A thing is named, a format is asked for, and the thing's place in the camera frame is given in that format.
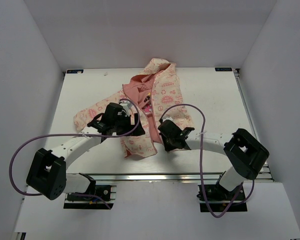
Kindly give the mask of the pink and cream printed jacket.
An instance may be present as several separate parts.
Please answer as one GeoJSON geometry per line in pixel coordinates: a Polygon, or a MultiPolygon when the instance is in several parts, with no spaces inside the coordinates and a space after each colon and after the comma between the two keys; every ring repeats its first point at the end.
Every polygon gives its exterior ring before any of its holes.
{"type": "Polygon", "coordinates": [[[133,108],[132,112],[139,112],[140,124],[145,131],[142,136],[124,136],[120,139],[125,157],[137,155],[147,158],[157,154],[155,143],[163,143],[158,130],[159,120],[166,110],[166,116],[171,117],[181,129],[194,126],[191,115],[181,105],[183,96],[175,63],[153,58],[129,83],[123,84],[121,90],[80,110],[73,118],[76,130],[83,130],[96,115],[105,112],[109,103],[120,99],[130,99],[137,105],[138,108],[133,108]]]}

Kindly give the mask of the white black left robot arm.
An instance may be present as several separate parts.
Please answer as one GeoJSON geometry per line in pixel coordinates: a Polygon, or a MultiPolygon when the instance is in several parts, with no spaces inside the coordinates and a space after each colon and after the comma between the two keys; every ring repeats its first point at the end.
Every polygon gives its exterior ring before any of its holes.
{"type": "Polygon", "coordinates": [[[80,156],[108,138],[142,136],[137,106],[128,99],[109,103],[103,113],[96,115],[80,133],[71,134],[70,139],[49,150],[39,149],[33,158],[26,183],[49,200],[62,193],[73,194],[89,200],[95,197],[96,181],[87,174],[68,174],[67,169],[80,156]]]}

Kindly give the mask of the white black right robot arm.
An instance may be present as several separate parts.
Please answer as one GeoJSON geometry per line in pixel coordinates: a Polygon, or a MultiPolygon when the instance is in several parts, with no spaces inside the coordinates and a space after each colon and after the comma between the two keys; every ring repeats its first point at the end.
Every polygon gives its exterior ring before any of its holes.
{"type": "Polygon", "coordinates": [[[254,181],[270,156],[269,151],[246,129],[232,134],[195,132],[193,127],[180,129],[172,120],[160,121],[158,127],[166,152],[200,150],[224,155],[231,167],[219,177],[216,195],[226,200],[244,181],[254,181]]]}

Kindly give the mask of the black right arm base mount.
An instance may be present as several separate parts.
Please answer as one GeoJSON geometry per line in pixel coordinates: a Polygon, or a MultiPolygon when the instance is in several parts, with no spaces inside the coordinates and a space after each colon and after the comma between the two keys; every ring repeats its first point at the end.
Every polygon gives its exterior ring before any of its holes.
{"type": "MultiPolygon", "coordinates": [[[[206,184],[205,185],[205,194],[207,197],[207,200],[209,202],[209,205],[212,209],[212,211],[216,214],[222,213],[227,205],[230,203],[230,201],[233,199],[235,194],[237,193],[239,187],[236,187],[231,192],[217,192],[215,191],[215,185],[214,184],[206,184]]],[[[198,185],[198,194],[196,197],[199,200],[199,207],[201,213],[209,213],[209,209],[205,203],[205,199],[203,196],[202,186],[198,185]]],[[[229,207],[227,212],[230,213],[239,213],[239,212],[247,212],[248,207],[245,202],[242,202],[246,199],[246,194],[244,189],[241,187],[240,192],[236,199],[233,201],[232,205],[229,207]]]]}

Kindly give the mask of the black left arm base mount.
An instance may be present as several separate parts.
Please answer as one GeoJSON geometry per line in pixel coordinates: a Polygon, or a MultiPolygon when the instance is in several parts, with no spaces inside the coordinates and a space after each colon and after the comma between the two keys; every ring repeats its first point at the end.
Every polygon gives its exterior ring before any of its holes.
{"type": "Polygon", "coordinates": [[[91,193],[67,193],[63,208],[68,210],[111,210],[116,193],[116,185],[96,185],[91,193]]]}

